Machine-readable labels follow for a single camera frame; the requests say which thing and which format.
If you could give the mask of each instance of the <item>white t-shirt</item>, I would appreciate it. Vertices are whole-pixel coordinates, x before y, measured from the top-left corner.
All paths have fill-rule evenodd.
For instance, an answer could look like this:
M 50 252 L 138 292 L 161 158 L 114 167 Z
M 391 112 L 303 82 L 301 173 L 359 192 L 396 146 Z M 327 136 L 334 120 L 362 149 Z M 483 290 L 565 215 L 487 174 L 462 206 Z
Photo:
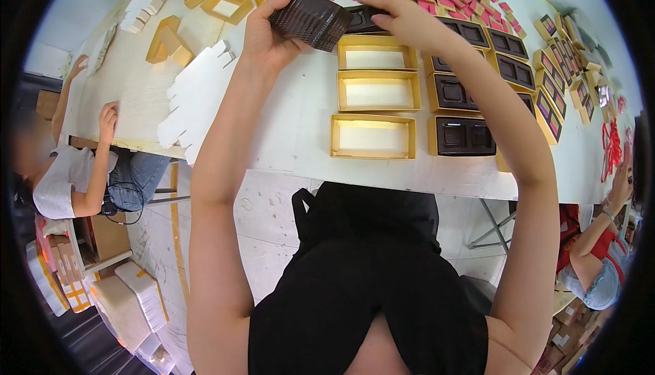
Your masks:
M 86 192 L 96 157 L 89 148 L 77 150 L 67 144 L 61 144 L 53 152 L 57 152 L 57 157 L 38 182 L 32 199 L 44 217 L 75 218 L 71 192 Z M 116 160 L 118 155 L 110 152 L 107 174 L 116 166 Z

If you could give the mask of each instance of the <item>tiled floor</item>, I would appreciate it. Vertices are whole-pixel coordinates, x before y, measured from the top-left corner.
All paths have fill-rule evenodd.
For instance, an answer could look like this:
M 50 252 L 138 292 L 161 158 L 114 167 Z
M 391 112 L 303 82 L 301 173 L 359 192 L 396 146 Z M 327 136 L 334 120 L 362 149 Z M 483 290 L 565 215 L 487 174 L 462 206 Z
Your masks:
M 190 180 L 191 167 L 179 164 L 179 195 L 189 193 Z M 246 172 L 234 204 L 234 221 L 242 262 L 256 302 L 273 291 L 299 245 L 291 196 L 301 188 L 318 189 L 321 183 L 283 174 Z M 164 175 L 160 187 L 170 187 L 170 171 Z M 460 275 L 470 275 L 497 285 L 506 258 L 502 247 L 477 250 L 467 247 L 493 227 L 479 199 L 436 195 L 436 200 L 439 207 L 437 240 L 442 248 L 441 256 Z M 487 205 L 496 220 L 509 214 L 506 201 L 488 200 Z M 182 257 L 188 271 L 191 204 L 180 204 L 178 215 Z M 513 221 L 501 228 L 506 238 L 512 237 L 512 229 Z M 176 268 L 170 206 L 147 208 L 141 220 L 129 226 L 128 231 L 134 260 L 157 278 L 168 310 L 170 321 L 158 331 L 158 335 L 177 362 L 175 372 L 188 375 L 192 365 L 186 350 L 187 306 Z M 483 243 L 497 240 L 497 236 L 492 234 Z

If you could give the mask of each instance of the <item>black top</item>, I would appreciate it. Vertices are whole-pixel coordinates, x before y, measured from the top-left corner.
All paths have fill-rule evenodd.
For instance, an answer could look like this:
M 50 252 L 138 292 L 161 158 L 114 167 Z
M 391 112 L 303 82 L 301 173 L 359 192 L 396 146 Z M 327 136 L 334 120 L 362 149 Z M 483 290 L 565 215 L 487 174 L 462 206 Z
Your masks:
M 321 187 L 318 205 L 309 204 L 307 214 L 311 219 L 312 212 L 322 213 L 325 223 L 313 223 L 321 229 L 307 235 L 303 231 L 307 220 L 299 220 L 296 212 L 301 247 L 275 291 L 251 315 L 249 373 L 342 374 L 379 312 L 413 374 L 484 373 L 487 322 L 471 308 L 454 268 L 438 255 L 438 245 L 430 245 L 411 230 L 406 230 L 409 237 L 375 229 L 372 235 L 358 234 L 363 220 L 388 223 L 382 227 L 391 231 L 406 222 L 427 225 L 431 220 L 414 213 L 405 215 L 405 220 L 389 221 L 380 208 L 352 200 L 353 186 L 347 188 L 351 196 L 335 220 L 333 206 L 346 198 L 341 187 L 346 185 L 330 185 Z M 369 196 L 369 188 L 357 189 Z M 328 190 L 330 194 L 321 197 Z M 434 196 L 426 196 L 434 202 Z M 306 202 L 312 199 L 303 197 Z M 389 204 L 379 198 L 371 203 L 380 207 L 381 202 Z M 315 212 L 319 207 L 323 211 Z M 396 213 L 390 207 L 388 212 Z M 336 230 L 342 233 L 339 238 L 327 238 Z M 436 226 L 432 231 L 436 235 Z

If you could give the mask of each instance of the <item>red ribbon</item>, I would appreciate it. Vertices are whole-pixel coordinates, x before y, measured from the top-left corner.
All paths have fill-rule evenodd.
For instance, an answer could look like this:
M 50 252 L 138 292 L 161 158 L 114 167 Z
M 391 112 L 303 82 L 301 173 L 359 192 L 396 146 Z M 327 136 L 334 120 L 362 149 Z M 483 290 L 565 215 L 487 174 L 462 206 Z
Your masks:
M 605 150 L 605 156 L 602 159 L 604 169 L 601 175 L 601 183 L 605 183 L 609 174 L 614 174 L 614 167 L 621 163 L 623 151 L 621 150 L 621 138 L 618 135 L 616 127 L 616 118 L 610 124 L 610 130 L 607 130 L 607 124 L 602 125 L 602 149 Z

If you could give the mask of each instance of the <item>cable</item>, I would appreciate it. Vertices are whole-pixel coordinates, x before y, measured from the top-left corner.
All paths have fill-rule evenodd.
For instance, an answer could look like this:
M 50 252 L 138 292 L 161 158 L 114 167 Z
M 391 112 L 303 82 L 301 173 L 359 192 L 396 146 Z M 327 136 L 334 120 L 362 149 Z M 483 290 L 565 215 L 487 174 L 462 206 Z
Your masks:
M 141 213 L 139 213 L 139 217 L 134 222 L 131 223 L 117 222 L 116 220 L 111 219 L 108 215 L 105 215 L 105 217 L 109 221 L 114 222 L 116 224 L 120 224 L 122 226 L 131 226 L 132 224 L 136 224 L 139 220 L 141 220 L 141 216 L 143 216 L 143 209 L 145 208 L 145 200 L 143 199 L 143 190 L 141 190 L 141 188 L 136 183 L 132 183 L 132 182 L 114 182 L 107 185 L 107 188 L 110 188 L 111 186 L 116 186 L 117 184 L 132 184 L 134 185 L 134 187 L 136 187 L 136 190 L 139 192 L 139 196 L 141 196 Z

